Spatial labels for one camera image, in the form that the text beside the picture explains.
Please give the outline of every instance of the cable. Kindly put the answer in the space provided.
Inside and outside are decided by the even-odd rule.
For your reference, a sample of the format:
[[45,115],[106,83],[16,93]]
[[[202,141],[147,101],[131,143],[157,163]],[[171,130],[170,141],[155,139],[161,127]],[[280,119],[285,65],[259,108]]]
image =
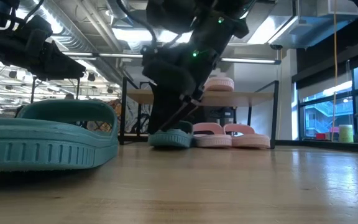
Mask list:
[[164,47],[166,47],[166,48],[171,47],[174,43],[177,42],[177,40],[179,40],[180,37],[181,37],[181,34],[178,34],[173,40],[164,44]]
[[6,30],[13,30],[13,28],[15,28],[15,24],[16,24],[16,9],[12,8],[12,12],[11,12],[11,23],[9,24],[9,27]]
[[335,132],[335,105],[336,105],[336,86],[338,80],[338,58],[337,58],[337,34],[336,34],[336,9],[337,0],[334,0],[334,63],[335,63],[335,87],[334,87],[334,106],[333,106],[333,131],[331,133],[331,141],[334,141]]
[[157,36],[155,35],[155,32],[153,30],[153,27],[148,23],[145,22],[139,18],[136,18],[134,15],[132,15],[132,13],[130,13],[124,6],[124,4],[122,3],[121,0],[117,0],[117,4],[120,7],[120,9],[125,12],[125,14],[127,14],[127,16],[132,19],[133,21],[139,23],[140,25],[144,26],[152,35],[152,44],[151,46],[156,49],[157,48]]
[[75,10],[74,10],[75,19],[76,19],[78,22],[84,22],[84,21],[87,19],[86,16],[85,16],[84,19],[78,19],[77,10],[78,10],[78,5],[75,6]]
[[34,15],[34,13],[37,12],[38,9],[40,9],[40,7],[41,7],[41,5],[42,5],[43,3],[44,3],[44,0],[40,0],[40,1],[38,2],[38,4],[25,16],[25,18],[24,18],[24,23],[20,26],[20,28],[21,28],[22,26],[24,26],[24,24],[27,23],[27,21],[30,19],[30,17],[31,17],[32,15]]

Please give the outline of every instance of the red object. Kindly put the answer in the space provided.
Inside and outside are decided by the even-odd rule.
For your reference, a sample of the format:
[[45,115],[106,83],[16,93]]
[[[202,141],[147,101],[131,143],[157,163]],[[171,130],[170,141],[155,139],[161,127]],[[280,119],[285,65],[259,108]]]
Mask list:
[[326,135],[325,134],[316,134],[316,140],[325,140]]

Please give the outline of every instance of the wall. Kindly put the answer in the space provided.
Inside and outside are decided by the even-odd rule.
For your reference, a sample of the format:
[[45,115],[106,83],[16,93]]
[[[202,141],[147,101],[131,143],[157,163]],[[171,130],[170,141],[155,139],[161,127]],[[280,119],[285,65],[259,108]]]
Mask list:
[[[256,91],[266,84],[280,80],[277,139],[292,140],[298,137],[297,92],[291,83],[296,74],[296,51],[288,50],[283,58],[281,69],[275,65],[235,64],[235,91]],[[274,87],[265,92],[273,92]],[[259,134],[272,134],[273,101],[252,108],[251,126]],[[237,109],[237,122],[247,124],[248,108]]]

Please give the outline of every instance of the black wire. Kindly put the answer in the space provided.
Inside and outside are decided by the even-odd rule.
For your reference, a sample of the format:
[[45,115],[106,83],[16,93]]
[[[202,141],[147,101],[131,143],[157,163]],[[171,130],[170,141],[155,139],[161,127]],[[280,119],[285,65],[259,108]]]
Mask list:
[[178,34],[173,40],[171,40],[170,42],[166,43],[164,45],[164,47],[171,47],[174,43],[177,42],[177,40],[181,37],[181,34]]
[[11,12],[11,24],[9,25],[9,27],[6,30],[13,30],[13,28],[15,27],[16,24],[16,9],[12,8],[12,12]]
[[38,2],[38,4],[28,13],[28,15],[25,16],[24,18],[24,23],[20,26],[20,28],[22,26],[24,26],[24,24],[27,23],[27,21],[29,20],[30,16],[34,15],[35,12],[37,12],[38,9],[40,9],[41,5],[44,3],[44,0],[40,0]]
[[152,47],[157,48],[157,36],[155,35],[155,32],[153,30],[153,27],[148,23],[145,22],[139,18],[134,17],[124,6],[121,0],[117,0],[117,4],[120,7],[120,9],[127,14],[129,18],[131,18],[133,21],[139,23],[140,25],[144,26],[152,35]]

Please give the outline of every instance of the ceiling light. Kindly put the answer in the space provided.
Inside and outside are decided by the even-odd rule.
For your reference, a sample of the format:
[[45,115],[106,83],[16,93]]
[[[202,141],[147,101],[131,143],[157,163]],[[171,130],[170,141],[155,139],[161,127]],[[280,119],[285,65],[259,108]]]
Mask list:
[[90,57],[90,58],[87,58],[87,57],[71,57],[71,59],[73,59],[73,60],[97,60],[96,57]]
[[222,58],[222,62],[232,63],[264,63],[264,64],[275,64],[275,60],[260,60],[260,59],[248,59],[248,58]]
[[146,29],[113,29],[114,35],[119,40],[125,40],[126,42],[148,42],[152,40],[151,33]]
[[81,53],[81,52],[64,52],[67,56],[77,56],[77,57],[88,57],[92,56],[92,53]]
[[60,91],[60,88],[59,88],[59,87],[55,87],[55,86],[48,86],[48,87],[47,87],[47,90],[52,90],[52,91],[59,92],[59,91]]
[[291,19],[291,21],[289,23],[287,23],[285,25],[285,27],[283,27],[279,32],[277,32],[269,41],[269,44],[272,44],[273,42],[275,42],[281,35],[284,34],[285,31],[287,31],[296,21],[298,20],[298,16],[295,16],[294,18]]
[[248,44],[265,44],[275,33],[274,20],[268,17],[248,40]]
[[[113,29],[114,35],[119,40],[125,40],[126,42],[149,42],[152,40],[152,36],[148,30],[137,29]],[[177,43],[187,43],[190,40],[191,32],[182,34],[182,36],[177,40]],[[159,42],[167,43],[173,40],[178,34],[164,30],[158,37]]]

